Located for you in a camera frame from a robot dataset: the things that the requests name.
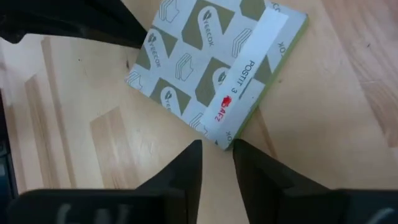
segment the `black plastic part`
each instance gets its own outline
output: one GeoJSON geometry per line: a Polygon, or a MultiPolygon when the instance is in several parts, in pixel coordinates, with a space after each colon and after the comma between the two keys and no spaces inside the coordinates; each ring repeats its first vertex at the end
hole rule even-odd
{"type": "Polygon", "coordinates": [[[243,140],[233,157],[251,224],[398,223],[397,191],[329,190],[243,140]]]}
{"type": "Polygon", "coordinates": [[[146,30],[120,0],[2,0],[0,36],[62,35],[140,48],[146,30]]]}
{"type": "Polygon", "coordinates": [[[13,201],[9,223],[193,224],[201,170],[197,140],[136,190],[35,190],[13,201]]]}

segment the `light wood grain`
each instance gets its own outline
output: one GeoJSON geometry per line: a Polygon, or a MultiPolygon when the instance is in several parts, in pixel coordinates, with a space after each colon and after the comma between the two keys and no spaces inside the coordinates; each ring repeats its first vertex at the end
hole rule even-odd
{"type": "Polygon", "coordinates": [[[139,180],[134,158],[127,142],[120,109],[96,118],[90,123],[99,167],[108,189],[135,189],[139,180]]]}
{"type": "Polygon", "coordinates": [[[323,1],[390,147],[398,146],[398,2],[323,1]]]}
{"type": "MultiPolygon", "coordinates": [[[[354,2],[279,1],[307,12],[310,25],[242,137],[327,187],[396,189],[398,22],[386,16],[396,4],[354,2]]],[[[148,28],[159,1],[126,5],[148,28]]],[[[0,43],[20,192],[51,187],[40,126],[59,187],[134,188],[202,139],[198,222],[248,222],[231,152],[125,84],[138,50],[39,35],[0,43]]]]}
{"type": "Polygon", "coordinates": [[[27,101],[30,108],[30,118],[32,120],[33,133],[35,137],[36,149],[39,155],[40,171],[42,173],[43,185],[46,188],[59,188],[60,183],[52,155],[50,142],[50,130],[44,111],[42,98],[39,93],[36,75],[25,82],[27,101]]]}

